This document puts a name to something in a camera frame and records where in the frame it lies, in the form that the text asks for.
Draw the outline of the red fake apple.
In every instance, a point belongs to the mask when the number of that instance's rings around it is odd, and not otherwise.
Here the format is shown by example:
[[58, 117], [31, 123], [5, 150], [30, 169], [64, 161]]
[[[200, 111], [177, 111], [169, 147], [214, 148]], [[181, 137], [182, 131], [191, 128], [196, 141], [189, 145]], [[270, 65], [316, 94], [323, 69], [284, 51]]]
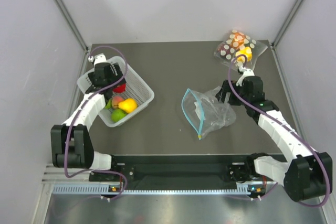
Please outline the red fake apple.
[[124, 83], [124, 84], [121, 84], [121, 85], [118, 85], [117, 87], [115, 87], [114, 89], [113, 89], [113, 92], [114, 93], [123, 93], [125, 90], [126, 90], [126, 84]]

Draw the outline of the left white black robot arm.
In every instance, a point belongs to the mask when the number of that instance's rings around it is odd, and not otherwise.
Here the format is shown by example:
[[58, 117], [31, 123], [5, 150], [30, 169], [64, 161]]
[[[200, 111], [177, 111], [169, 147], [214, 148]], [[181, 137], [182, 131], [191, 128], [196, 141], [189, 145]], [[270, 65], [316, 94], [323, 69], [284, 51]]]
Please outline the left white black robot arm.
[[112, 155], [94, 151], [89, 130], [112, 98], [113, 90], [126, 80], [120, 66], [107, 61], [96, 64], [87, 77], [90, 86], [80, 105], [64, 123], [51, 128], [52, 163], [62, 168], [100, 169], [103, 177], [114, 180], [119, 168]]

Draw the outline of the yellow fake lemon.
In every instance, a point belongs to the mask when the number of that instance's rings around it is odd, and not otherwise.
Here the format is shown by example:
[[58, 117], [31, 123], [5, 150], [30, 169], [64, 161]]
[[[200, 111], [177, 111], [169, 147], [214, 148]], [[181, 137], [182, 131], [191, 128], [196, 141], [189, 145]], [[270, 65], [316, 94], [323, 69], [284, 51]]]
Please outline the yellow fake lemon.
[[127, 98], [118, 103], [118, 108], [124, 111], [125, 113], [130, 114], [138, 108], [138, 104], [135, 99]]

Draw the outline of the orange peach fake fruit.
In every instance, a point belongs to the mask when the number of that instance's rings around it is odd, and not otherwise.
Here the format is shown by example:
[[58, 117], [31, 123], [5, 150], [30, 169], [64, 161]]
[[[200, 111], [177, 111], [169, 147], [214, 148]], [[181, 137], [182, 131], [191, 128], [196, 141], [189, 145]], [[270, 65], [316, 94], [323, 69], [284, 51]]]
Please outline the orange peach fake fruit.
[[123, 102], [123, 97], [116, 95], [111, 99], [111, 106], [113, 109], [117, 109], [119, 107], [119, 103]]

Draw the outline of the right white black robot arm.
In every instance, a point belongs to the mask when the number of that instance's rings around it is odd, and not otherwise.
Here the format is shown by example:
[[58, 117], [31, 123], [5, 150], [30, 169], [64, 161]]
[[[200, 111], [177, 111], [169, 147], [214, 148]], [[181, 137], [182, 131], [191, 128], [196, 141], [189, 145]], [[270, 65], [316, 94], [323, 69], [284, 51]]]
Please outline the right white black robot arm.
[[294, 202], [320, 196], [328, 200], [332, 193], [331, 156], [317, 152], [287, 123], [275, 103], [265, 98], [260, 77], [224, 80], [216, 99], [244, 106], [247, 115], [271, 137], [286, 159], [280, 162], [265, 153], [252, 154], [245, 166], [248, 178], [256, 180], [264, 175], [272, 179]]

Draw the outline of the green fake pear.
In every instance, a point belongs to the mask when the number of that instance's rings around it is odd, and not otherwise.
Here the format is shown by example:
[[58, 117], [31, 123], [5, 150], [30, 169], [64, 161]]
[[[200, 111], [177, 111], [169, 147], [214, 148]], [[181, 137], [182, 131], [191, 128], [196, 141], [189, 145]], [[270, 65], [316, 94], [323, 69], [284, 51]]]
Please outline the green fake pear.
[[123, 111], [122, 109], [115, 109], [111, 113], [111, 119], [113, 123], [117, 123], [120, 120], [122, 120], [124, 117], [126, 117], [128, 114]]

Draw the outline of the clear blue zip top bag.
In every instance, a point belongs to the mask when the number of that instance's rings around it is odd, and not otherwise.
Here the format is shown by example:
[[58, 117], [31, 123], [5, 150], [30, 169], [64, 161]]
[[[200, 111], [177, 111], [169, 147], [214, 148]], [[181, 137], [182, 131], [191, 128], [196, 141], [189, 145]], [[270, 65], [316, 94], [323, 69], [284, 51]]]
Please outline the clear blue zip top bag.
[[199, 140], [208, 133], [232, 125], [236, 121], [236, 113], [228, 102], [220, 103], [215, 95], [220, 87], [201, 93], [187, 89], [181, 102], [182, 112], [191, 127], [196, 131]]

